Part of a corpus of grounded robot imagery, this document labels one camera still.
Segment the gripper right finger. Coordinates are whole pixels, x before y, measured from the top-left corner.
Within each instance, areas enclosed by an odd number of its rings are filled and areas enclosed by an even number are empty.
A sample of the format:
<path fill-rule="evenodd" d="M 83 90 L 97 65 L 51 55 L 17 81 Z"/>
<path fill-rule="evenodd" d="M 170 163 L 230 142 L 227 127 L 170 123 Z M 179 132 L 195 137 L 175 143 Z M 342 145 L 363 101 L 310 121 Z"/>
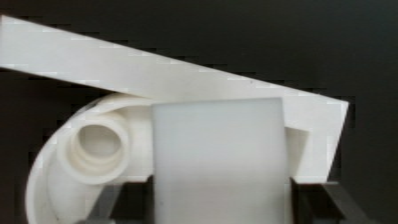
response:
<path fill-rule="evenodd" d="M 379 224 L 337 182 L 289 182 L 292 224 Z"/>

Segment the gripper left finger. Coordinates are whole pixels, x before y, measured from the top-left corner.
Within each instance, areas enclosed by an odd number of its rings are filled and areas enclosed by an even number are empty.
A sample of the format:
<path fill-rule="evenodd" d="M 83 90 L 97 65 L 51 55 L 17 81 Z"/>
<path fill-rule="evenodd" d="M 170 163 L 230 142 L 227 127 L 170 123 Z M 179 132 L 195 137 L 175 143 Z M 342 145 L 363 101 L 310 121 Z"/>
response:
<path fill-rule="evenodd" d="M 125 182 L 108 185 L 88 215 L 76 224 L 154 224 L 152 184 Z"/>

